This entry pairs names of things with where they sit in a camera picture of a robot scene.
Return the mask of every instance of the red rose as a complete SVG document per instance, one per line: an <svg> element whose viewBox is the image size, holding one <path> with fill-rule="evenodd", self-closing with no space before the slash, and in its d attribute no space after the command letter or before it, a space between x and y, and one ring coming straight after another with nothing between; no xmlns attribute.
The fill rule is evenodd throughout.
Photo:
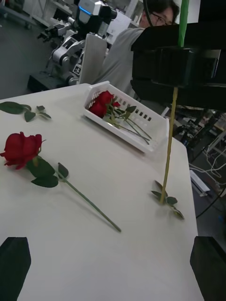
<svg viewBox="0 0 226 301"><path fill-rule="evenodd" d="M96 99L93 105L89 108L89 111L100 118L103 118L107 113L107 104L111 102L114 95L108 91L102 92ZM120 103L115 102L113 107L119 107Z"/></svg>
<svg viewBox="0 0 226 301"><path fill-rule="evenodd" d="M102 106L99 102L95 102L90 108L89 111L100 118L103 118L107 113L107 107Z"/></svg>
<svg viewBox="0 0 226 301"><path fill-rule="evenodd" d="M111 100L114 98L114 95L108 91L102 92L97 98L98 101L102 106L109 104Z"/></svg>
<svg viewBox="0 0 226 301"><path fill-rule="evenodd" d="M40 147L40 134L29 137L25 137L23 132L11 134L6 140L5 152L0 156L5 157L5 165L17 165L16 169L21 169L38 155Z"/></svg>

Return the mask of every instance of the man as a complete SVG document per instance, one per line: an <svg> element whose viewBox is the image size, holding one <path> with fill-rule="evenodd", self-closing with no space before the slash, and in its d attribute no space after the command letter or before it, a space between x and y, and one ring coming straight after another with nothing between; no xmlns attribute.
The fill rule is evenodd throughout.
<svg viewBox="0 0 226 301"><path fill-rule="evenodd" d="M174 24L179 14L179 7L173 0L147 0L147 4L152 26ZM133 66L131 46L143 30L149 27L145 12L143 12L139 27L129 28L117 37L95 83L108 80L122 92L134 97L134 90L130 84Z"/></svg>

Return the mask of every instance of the basket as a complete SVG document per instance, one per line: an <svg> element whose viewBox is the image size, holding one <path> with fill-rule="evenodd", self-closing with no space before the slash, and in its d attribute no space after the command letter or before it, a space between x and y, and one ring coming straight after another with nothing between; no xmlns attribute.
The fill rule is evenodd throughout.
<svg viewBox="0 0 226 301"><path fill-rule="evenodd" d="M95 102L95 99L104 91L109 91L111 94L115 95L115 101L120 103L120 109L122 110L125 110L128 106L137 107L137 109L131 114L130 119L152 137L149 141L149 145L138 135L134 135L124 129L118 129L89 111L89 108ZM156 152L159 147L168 142L169 120L163 118L132 97L115 88L109 83L109 81L88 87L88 90L86 91L86 101L84 104L84 115L144 153Z"/></svg>

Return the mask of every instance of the gray floor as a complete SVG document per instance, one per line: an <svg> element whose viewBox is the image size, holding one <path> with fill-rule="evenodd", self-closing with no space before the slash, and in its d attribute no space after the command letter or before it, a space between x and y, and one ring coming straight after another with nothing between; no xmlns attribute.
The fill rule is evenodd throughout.
<svg viewBox="0 0 226 301"><path fill-rule="evenodd" d="M49 43L37 36L41 28L25 29L24 23L0 15L0 99L28 94L29 75L45 68Z"/></svg>
<svg viewBox="0 0 226 301"><path fill-rule="evenodd" d="M24 95L29 93L27 81L31 73L44 69L50 56L49 43L44 44L37 40L42 28L33 27L31 30L24 28L23 22L15 19L5 20L0 16L0 99ZM164 107L156 103L145 102L145 105L158 113L162 113ZM209 169L204 156L200 156L194 162L195 165ZM226 169L223 170L226 182ZM203 179L212 185L208 176L202 174ZM196 215L204 210L214 199L212 197L201 198L194 191L194 204ZM215 208L211 208L197 220L199 235L213 236L226 250L224 238L224 224L222 222L222 204L218 201Z"/></svg>

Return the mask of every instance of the table surface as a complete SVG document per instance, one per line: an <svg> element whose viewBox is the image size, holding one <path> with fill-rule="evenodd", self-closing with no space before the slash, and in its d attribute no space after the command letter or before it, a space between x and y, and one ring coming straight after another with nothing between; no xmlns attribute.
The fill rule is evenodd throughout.
<svg viewBox="0 0 226 301"><path fill-rule="evenodd" d="M11 133L42 134L41 155L119 227L118 233L65 183L46 189L0 159L0 244L27 237L32 264L18 301L199 301L190 266L197 235L185 147L173 140L167 192L180 221L154 201L165 151L155 160L82 116L86 84L11 98L44 105L52 121L0 111L0 149Z"/></svg>

